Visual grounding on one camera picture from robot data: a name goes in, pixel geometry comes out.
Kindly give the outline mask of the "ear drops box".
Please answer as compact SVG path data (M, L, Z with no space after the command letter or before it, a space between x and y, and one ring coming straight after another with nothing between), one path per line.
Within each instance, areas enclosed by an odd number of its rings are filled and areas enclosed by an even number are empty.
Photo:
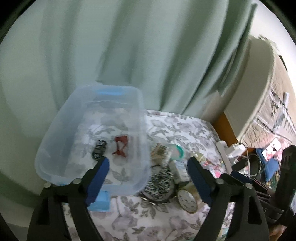
M189 174L185 167L185 164L179 160L171 160L169 162L169 168L173 174L175 184L181 184L190 181Z

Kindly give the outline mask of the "teal ring pack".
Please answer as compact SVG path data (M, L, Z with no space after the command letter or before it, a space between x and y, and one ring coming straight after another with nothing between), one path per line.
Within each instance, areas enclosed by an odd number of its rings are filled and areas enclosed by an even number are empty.
M176 144L168 145L168 153L171 160L182 160L184 157L184 150L182 147Z

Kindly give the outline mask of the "red hair clip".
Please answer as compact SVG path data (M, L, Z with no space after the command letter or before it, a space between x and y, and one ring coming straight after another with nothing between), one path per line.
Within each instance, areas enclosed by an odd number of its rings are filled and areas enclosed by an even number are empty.
M114 141L116 144L116 150L112 154L126 158L125 148L128 144L128 136L126 135L116 136L114 138Z

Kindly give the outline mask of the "cotton swab bag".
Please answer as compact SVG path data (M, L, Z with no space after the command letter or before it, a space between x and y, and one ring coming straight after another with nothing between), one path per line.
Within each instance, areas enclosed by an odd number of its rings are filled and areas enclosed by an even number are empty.
M151 161L155 165L165 167L168 165L169 158L168 147L165 145L158 143L151 150Z

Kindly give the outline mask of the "pink patterned items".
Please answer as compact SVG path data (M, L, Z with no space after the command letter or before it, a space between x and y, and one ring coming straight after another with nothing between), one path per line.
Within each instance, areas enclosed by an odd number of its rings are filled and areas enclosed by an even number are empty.
M204 169L210 171L214 178L219 178L221 176L222 169L219 164L215 164L214 162L206 158L204 155L196 155L196 158Z

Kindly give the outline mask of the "clear packing tape roll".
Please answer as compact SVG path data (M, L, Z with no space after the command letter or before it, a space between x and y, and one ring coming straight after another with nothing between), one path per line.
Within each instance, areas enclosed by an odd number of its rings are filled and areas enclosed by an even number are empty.
M177 191L177 200L184 211L191 214L197 212L200 196L192 182Z

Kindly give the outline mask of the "white charger plug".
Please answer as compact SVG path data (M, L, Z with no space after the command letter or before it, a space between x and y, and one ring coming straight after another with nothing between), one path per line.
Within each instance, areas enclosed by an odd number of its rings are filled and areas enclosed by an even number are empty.
M234 158L242 155L245 151L246 151L246 147L243 144L236 143L228 147L228 149L226 150L226 155L229 158Z

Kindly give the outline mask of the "white power strip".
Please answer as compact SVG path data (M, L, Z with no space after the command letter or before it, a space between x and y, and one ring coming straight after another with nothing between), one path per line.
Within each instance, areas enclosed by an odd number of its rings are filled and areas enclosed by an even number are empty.
M218 151L219 151L219 153L220 153L220 155L222 157L222 160L223 160L224 165L226 167L226 172L228 174L231 174L232 165L230 163L229 157L226 154L226 150L228 149L228 146L227 146L226 142L225 141L218 141L216 143L216 147L217 147L217 149L218 149Z

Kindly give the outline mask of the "beige quilted cover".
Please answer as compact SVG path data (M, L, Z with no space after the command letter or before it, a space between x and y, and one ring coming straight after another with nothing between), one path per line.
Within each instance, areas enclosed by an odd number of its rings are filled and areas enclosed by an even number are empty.
M267 41L275 52L273 78L260 110L243 136L242 143L252 148L263 148L274 138L295 143L295 92L283 60L274 44Z

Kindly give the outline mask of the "floral blanket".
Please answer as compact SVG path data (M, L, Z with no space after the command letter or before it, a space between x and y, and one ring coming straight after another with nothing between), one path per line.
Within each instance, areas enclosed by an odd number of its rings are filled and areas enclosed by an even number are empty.
M136 196L114 196L110 212L91 211L104 240L192 240L209 207L193 188L187 188L185 165L196 155L214 177L226 171L213 126L204 120L175 113L145 112L147 138L153 150L162 145L182 148L181 159L168 164L152 161L152 176Z

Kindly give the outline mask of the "leopard print scrunchie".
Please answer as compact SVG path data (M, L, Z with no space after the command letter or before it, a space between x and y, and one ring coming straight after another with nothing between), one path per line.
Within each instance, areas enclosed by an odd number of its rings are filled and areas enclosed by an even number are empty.
M141 194L153 203L163 203L170 199L175 191L173 174L168 167L152 166L152 173Z

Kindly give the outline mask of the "clear plastic storage bin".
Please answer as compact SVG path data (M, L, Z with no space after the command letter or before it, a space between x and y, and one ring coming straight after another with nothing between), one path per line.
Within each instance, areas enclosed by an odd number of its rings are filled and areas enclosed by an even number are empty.
M112 153L114 138L128 136L126 158ZM88 85L69 96L52 121L35 157L37 174L55 185L81 178L96 161L91 154L96 142L107 142L104 156L110 168L102 189L111 195L135 195L148 182L149 147L144 101L132 86Z

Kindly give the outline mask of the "green curtain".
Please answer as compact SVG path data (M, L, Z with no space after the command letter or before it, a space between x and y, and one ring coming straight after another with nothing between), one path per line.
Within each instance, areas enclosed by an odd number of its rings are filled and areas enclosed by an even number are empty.
M1 1L1 186L25 205L37 146L73 90L142 90L145 107L200 118L238 62L253 1Z

